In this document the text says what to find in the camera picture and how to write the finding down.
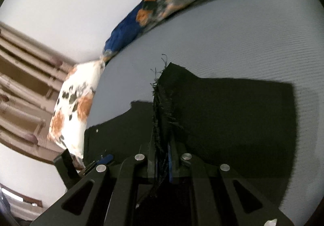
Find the gray surface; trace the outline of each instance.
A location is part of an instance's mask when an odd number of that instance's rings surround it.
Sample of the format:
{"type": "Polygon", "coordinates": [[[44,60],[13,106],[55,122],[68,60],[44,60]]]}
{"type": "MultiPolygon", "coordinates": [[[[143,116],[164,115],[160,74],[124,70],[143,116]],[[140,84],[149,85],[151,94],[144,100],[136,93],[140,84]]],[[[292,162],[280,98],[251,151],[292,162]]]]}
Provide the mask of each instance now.
{"type": "Polygon", "coordinates": [[[318,0],[216,0],[158,26],[106,67],[88,126],[152,101],[161,54],[199,77],[292,82],[298,114],[294,173],[281,210],[303,225],[324,194],[324,10],[318,0]]]}

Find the triangular cutout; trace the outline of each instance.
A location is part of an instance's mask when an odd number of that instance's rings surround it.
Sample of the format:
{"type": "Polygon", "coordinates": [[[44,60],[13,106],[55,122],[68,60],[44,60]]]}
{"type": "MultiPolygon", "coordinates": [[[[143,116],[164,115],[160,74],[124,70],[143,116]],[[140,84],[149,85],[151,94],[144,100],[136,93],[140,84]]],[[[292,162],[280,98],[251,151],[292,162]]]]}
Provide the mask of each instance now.
{"type": "Polygon", "coordinates": [[[249,214],[262,208],[262,203],[237,180],[233,181],[234,188],[239,196],[244,212],[249,214]]]}
{"type": "Polygon", "coordinates": [[[69,211],[75,215],[80,215],[88,196],[93,187],[93,182],[88,181],[84,186],[69,198],[63,205],[62,209],[69,211]]]}

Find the silver rivet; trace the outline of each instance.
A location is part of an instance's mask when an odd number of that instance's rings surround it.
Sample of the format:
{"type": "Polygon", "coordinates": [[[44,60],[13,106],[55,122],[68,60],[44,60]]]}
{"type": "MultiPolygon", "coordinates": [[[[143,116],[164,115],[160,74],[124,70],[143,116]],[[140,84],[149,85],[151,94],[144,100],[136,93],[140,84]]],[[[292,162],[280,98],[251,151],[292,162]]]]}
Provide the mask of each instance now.
{"type": "Polygon", "coordinates": [[[272,221],[267,221],[264,226],[276,226],[277,224],[277,219],[274,219],[272,221]]]}
{"type": "Polygon", "coordinates": [[[104,172],[107,169],[107,167],[105,165],[98,165],[96,167],[96,171],[98,172],[104,172]]]}
{"type": "Polygon", "coordinates": [[[182,158],[185,159],[185,160],[189,160],[189,159],[192,158],[192,156],[191,156],[190,153],[184,153],[184,154],[182,155],[182,158]]]}
{"type": "Polygon", "coordinates": [[[229,171],[231,168],[227,164],[221,164],[221,170],[223,171],[229,171]]]}
{"type": "Polygon", "coordinates": [[[145,156],[143,155],[143,154],[137,154],[136,156],[135,156],[135,159],[136,160],[143,160],[145,158],[145,156]]]}

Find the fluorescent light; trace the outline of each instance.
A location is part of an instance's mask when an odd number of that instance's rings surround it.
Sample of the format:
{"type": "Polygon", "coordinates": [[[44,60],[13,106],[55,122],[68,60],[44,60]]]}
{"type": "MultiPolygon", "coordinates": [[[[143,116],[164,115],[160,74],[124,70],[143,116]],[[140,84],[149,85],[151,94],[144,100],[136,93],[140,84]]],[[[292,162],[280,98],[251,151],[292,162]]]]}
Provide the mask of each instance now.
{"type": "Polygon", "coordinates": [[[7,191],[7,190],[4,189],[4,188],[2,188],[1,190],[2,190],[2,192],[3,192],[4,194],[8,195],[9,197],[14,198],[14,199],[17,200],[17,201],[24,202],[24,199],[23,199],[22,197],[19,197],[19,196],[13,194],[13,193],[7,191]]]}

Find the black cloth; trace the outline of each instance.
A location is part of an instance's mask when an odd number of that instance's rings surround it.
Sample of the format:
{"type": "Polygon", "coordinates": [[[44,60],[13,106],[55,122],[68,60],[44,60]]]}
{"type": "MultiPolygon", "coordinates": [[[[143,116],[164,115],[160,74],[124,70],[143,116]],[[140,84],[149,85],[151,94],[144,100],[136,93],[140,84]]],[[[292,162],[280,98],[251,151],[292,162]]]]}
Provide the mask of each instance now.
{"type": "Polygon", "coordinates": [[[138,153],[140,145],[150,141],[154,127],[161,162],[166,159],[170,132],[174,132],[176,141],[183,142],[189,153],[213,165],[229,164],[280,205],[296,148],[291,84],[202,79],[170,63],[153,93],[153,107],[132,103],[123,115],[86,130],[85,164],[102,154],[113,154],[121,162],[138,153]]]}

